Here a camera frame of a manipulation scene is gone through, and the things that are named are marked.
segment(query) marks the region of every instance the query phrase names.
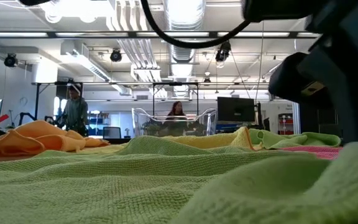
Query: glass display case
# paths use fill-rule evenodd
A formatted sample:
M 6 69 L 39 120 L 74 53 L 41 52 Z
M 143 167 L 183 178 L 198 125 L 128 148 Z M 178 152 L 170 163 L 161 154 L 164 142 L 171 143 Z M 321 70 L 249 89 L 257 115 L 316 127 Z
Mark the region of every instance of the glass display case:
M 136 136 L 210 136 L 215 134 L 217 109 L 198 116 L 152 116 L 141 108 L 132 109 Z

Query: long hair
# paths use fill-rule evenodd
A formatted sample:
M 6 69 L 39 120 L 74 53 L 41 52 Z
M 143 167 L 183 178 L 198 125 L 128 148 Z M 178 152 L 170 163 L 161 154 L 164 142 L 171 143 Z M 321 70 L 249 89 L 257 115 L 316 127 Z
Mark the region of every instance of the long hair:
M 177 116 L 185 116 L 185 114 L 184 114 L 184 112 L 183 112 L 183 108 L 182 108 L 182 110 L 180 111 L 179 114 L 175 114 L 175 111 L 176 111 L 175 108 L 177 107 L 177 104 L 179 104 L 179 103 L 181 103 L 181 102 L 180 102 L 180 101 L 176 101 L 176 102 L 173 103 L 171 112 L 169 112 L 168 116 L 175 116 L 175 115 L 177 115 Z

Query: orange towel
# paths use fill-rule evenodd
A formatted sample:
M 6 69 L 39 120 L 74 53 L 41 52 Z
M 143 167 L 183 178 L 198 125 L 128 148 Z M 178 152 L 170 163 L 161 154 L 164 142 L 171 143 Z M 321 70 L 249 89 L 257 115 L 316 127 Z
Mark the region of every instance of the orange towel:
M 45 150 L 78 151 L 84 147 L 101 147 L 101 139 L 83 138 L 75 131 L 64 131 L 45 121 L 34 121 L 0 136 L 0 156 L 36 155 Z

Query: yellow towel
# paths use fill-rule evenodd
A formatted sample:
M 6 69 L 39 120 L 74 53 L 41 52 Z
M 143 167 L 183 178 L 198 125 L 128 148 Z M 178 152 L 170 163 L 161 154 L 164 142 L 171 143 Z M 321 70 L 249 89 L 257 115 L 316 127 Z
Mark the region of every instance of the yellow towel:
M 79 151 L 84 147 L 107 146 L 100 139 L 83 138 L 45 121 L 34 121 L 0 136 L 0 156 L 36 155 L 45 150 Z
M 179 136 L 179 137 L 172 137 L 167 136 L 163 137 L 164 139 L 178 142 L 181 144 L 185 144 L 188 146 L 197 147 L 199 149 L 212 149 L 216 147 L 223 147 L 223 146 L 239 146 L 244 147 L 251 150 L 259 150 L 262 146 L 253 146 L 252 141 L 249 135 L 249 130 L 245 127 L 238 129 L 234 133 L 229 134 L 215 134 L 212 136 Z M 115 146 L 106 146 L 106 147 L 99 147 L 94 149 L 84 149 L 82 153 L 110 153 L 110 152 L 117 152 L 121 149 L 124 149 L 128 143 L 115 145 Z

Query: chair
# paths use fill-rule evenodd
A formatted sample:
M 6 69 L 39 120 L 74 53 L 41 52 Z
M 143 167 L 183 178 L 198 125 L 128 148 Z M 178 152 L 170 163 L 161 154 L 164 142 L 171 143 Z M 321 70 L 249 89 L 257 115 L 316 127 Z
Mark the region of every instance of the chair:
M 121 128 L 120 127 L 104 127 L 103 139 L 120 139 Z

